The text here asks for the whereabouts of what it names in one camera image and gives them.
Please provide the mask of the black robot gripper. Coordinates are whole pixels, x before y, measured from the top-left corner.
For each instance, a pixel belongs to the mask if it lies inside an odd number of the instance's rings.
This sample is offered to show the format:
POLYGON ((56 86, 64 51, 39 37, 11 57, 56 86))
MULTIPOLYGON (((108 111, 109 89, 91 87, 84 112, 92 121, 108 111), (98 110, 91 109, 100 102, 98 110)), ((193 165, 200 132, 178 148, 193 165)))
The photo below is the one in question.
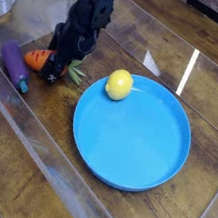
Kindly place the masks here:
POLYGON ((54 84, 73 60, 83 60, 96 47, 99 32, 80 33, 73 25, 58 23, 48 49, 53 50, 39 71, 48 84, 54 84))

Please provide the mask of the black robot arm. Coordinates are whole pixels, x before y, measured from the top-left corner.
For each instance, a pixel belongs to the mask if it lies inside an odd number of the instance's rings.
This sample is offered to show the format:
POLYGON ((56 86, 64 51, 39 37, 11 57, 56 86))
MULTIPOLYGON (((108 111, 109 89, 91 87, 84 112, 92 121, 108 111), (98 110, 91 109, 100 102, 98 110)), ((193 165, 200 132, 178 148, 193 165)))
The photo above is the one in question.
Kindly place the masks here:
POLYGON ((115 0, 77 0, 69 10, 66 22, 55 26, 48 49, 52 50, 40 77, 54 84, 73 60, 83 60, 92 53, 101 29, 111 20, 115 0))

